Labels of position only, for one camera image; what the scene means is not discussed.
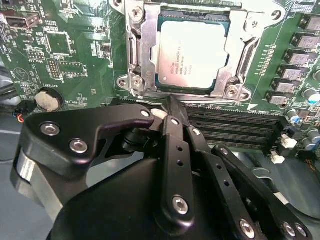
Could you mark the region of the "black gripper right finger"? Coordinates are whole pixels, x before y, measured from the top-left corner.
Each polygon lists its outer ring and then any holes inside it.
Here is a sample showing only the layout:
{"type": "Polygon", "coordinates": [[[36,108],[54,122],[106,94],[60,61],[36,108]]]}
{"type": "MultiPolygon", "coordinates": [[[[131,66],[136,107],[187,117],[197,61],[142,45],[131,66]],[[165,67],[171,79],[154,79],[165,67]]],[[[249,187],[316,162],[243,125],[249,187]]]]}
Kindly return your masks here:
{"type": "Polygon", "coordinates": [[[312,233],[289,209],[273,183],[265,184],[227,147],[210,148],[179,107],[191,153],[203,164],[222,204],[224,229],[235,240],[311,240],[312,233]]]}

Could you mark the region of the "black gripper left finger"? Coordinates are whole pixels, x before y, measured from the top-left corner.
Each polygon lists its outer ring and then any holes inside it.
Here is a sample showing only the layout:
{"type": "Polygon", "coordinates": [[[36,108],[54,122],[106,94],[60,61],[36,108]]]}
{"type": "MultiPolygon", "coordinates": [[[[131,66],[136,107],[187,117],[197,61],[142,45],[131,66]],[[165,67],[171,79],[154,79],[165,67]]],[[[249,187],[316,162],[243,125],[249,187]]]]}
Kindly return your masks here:
{"type": "Polygon", "coordinates": [[[87,189],[91,167],[145,152],[160,164],[156,207],[170,220],[189,221],[194,197],[188,126],[185,106],[172,96],[162,109],[122,104],[39,113],[23,124],[11,181],[55,221],[87,189]]]}

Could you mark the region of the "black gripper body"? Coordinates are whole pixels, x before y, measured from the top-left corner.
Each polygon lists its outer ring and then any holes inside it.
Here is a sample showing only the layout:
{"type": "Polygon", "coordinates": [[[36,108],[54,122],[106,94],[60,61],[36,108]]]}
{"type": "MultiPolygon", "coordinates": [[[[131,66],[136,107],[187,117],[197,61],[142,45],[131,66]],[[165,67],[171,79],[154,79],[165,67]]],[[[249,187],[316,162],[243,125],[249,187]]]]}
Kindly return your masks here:
{"type": "MultiPolygon", "coordinates": [[[[231,240],[206,164],[191,160],[195,221],[182,240],[231,240]]],[[[60,211],[52,240],[170,240],[156,223],[163,165],[139,160],[75,196],[60,211]]]]}

